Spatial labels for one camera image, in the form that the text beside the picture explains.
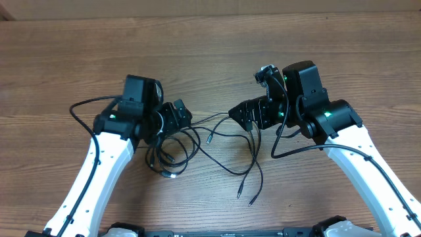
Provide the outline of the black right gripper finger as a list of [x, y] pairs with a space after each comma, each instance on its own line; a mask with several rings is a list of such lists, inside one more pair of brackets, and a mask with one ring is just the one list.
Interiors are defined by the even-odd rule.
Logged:
[[253, 124], [250, 119], [241, 114], [230, 114], [230, 118], [236, 121], [244, 131], [252, 131]]
[[242, 101], [241, 103], [239, 103], [238, 105], [236, 105], [235, 107], [230, 109], [228, 111], [229, 116], [230, 117], [242, 117], [244, 115], [243, 110], [244, 110], [246, 104], [247, 104], [246, 101]]

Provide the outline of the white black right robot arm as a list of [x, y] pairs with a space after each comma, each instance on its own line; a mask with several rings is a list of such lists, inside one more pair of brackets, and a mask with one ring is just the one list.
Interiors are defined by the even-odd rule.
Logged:
[[379, 232], [333, 217], [312, 228], [313, 236], [419, 236], [420, 202], [406, 189], [376, 149], [357, 112], [345, 100], [330, 101], [316, 65], [301, 61], [279, 70], [267, 65], [255, 74], [266, 95], [241, 102], [228, 114], [242, 129], [298, 126], [314, 145], [282, 154], [280, 159], [319, 149], [345, 173], [379, 227]]

